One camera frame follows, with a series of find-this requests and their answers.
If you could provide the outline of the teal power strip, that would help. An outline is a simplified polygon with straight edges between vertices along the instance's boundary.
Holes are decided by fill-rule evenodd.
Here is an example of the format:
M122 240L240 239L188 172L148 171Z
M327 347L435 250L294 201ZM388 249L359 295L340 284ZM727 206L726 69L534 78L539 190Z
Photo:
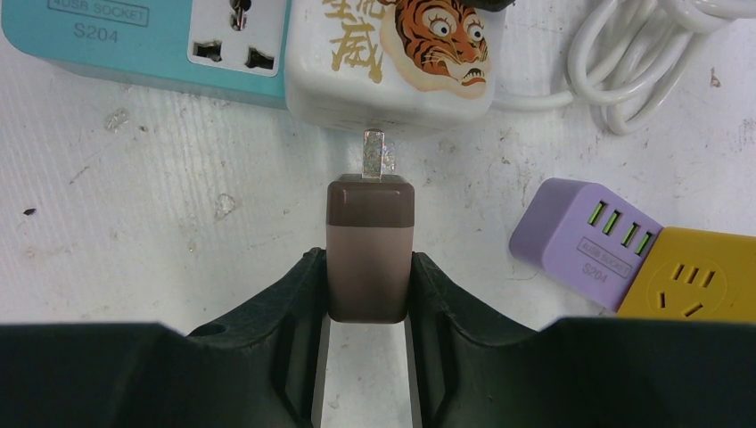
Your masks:
M21 52L90 78L284 109L287 1L4 1Z

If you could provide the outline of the yellow cube socket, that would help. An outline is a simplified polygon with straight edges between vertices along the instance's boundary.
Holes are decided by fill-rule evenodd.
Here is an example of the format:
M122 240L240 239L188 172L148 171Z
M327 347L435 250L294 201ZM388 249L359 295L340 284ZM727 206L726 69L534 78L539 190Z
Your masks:
M753 324L755 238L663 228L617 315Z

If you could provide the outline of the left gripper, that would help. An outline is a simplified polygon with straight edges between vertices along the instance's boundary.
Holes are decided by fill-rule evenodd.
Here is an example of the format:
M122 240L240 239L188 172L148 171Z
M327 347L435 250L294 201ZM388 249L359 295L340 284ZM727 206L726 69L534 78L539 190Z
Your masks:
M486 12L502 12L516 0L461 0L461 3Z

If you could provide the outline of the brown wall charger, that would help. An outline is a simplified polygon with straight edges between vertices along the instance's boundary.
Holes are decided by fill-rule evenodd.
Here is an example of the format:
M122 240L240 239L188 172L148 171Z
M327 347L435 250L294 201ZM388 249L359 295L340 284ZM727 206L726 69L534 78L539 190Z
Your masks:
M364 133L360 173L327 188L329 315L342 323L396 324L407 315L415 189L386 172L385 135Z

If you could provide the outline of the purple power strip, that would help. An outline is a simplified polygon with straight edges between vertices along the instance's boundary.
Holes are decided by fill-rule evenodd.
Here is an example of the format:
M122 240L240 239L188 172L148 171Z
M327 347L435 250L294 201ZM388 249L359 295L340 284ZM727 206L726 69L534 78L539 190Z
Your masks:
M557 283L616 312L662 229L603 185L551 177L514 229L509 250Z

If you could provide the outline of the white cube socket adapter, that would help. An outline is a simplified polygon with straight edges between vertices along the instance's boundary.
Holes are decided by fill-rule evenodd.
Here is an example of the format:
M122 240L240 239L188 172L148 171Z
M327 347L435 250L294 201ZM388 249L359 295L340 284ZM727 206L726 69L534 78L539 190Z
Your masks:
M321 127L396 135L473 122L493 103L507 8L295 1L284 60L287 109Z

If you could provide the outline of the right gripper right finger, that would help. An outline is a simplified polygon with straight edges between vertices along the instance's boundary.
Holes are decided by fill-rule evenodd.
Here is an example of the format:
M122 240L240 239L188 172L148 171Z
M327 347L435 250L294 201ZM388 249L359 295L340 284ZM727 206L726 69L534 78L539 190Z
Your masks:
M412 258L420 427L752 427L751 325L565 317L530 329Z

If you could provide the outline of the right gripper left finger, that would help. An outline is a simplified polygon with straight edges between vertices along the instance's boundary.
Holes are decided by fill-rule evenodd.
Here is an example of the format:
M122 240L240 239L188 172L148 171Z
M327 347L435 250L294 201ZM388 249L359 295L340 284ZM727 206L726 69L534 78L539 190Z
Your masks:
M317 427L325 252L189 334L159 323L1 328L4 427Z

